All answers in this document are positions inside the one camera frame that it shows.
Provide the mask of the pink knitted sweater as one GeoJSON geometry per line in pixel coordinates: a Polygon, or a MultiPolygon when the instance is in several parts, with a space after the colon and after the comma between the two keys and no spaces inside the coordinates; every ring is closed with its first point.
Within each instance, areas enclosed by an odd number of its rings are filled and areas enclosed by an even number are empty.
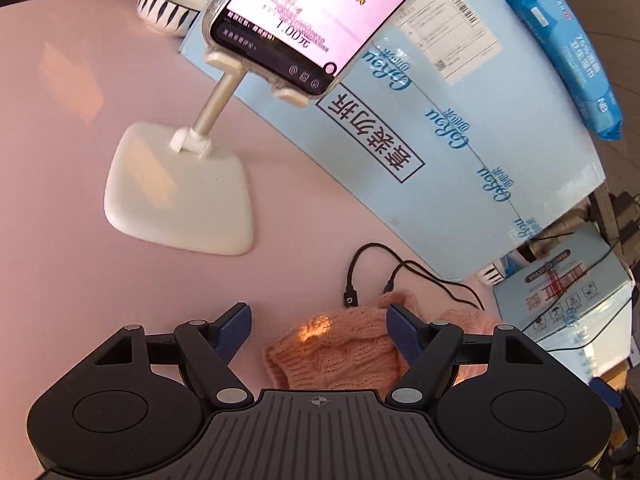
{"type": "Polygon", "coordinates": [[[421,321],[446,321],[467,334],[490,335],[498,318],[454,304],[422,307],[406,290],[386,292],[374,304],[340,309],[293,328],[262,354],[273,385],[283,390],[374,389],[386,396],[409,365],[387,335],[386,313],[400,304],[421,321]]]}

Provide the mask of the white phone stand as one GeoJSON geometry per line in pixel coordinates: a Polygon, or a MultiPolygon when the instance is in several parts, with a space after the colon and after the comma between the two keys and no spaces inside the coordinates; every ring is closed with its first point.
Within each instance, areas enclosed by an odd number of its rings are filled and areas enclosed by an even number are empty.
{"type": "Polygon", "coordinates": [[[238,256],[252,248],[254,222],[241,159],[210,132],[246,66],[212,52],[222,77],[190,127],[135,122],[117,145],[104,192],[104,214],[126,235],[204,254],[238,256]]]}

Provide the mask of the large light blue carton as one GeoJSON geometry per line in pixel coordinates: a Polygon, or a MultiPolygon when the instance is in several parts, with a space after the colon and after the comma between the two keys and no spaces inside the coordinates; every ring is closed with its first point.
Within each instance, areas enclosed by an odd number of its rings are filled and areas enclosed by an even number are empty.
{"type": "MultiPolygon", "coordinates": [[[[219,79],[202,18],[180,52],[219,79]]],[[[238,97],[448,280],[532,240],[605,179],[562,80],[504,0],[408,0],[306,106],[256,75],[238,97]]]]}

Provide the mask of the smartphone with lit screen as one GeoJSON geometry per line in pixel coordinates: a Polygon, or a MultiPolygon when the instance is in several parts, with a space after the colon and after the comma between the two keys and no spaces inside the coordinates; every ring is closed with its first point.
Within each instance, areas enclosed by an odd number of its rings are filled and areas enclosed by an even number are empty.
{"type": "Polygon", "coordinates": [[[407,1],[209,0],[203,36],[273,87],[317,99],[407,1]]]}

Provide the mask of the black white striped bowl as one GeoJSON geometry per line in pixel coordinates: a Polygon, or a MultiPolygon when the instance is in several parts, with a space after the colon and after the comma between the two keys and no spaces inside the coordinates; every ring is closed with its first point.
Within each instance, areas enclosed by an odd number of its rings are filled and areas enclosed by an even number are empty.
{"type": "Polygon", "coordinates": [[[206,4],[207,0],[138,0],[137,14],[154,32],[183,38],[206,4]]]}

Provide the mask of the blue wet wipes pack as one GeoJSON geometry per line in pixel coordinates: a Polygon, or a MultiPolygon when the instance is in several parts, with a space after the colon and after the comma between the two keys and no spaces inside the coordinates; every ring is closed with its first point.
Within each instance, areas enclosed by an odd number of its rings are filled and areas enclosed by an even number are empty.
{"type": "Polygon", "coordinates": [[[506,0],[560,75],[582,120],[603,141],[622,138],[623,113],[596,50],[566,0],[506,0]]]}

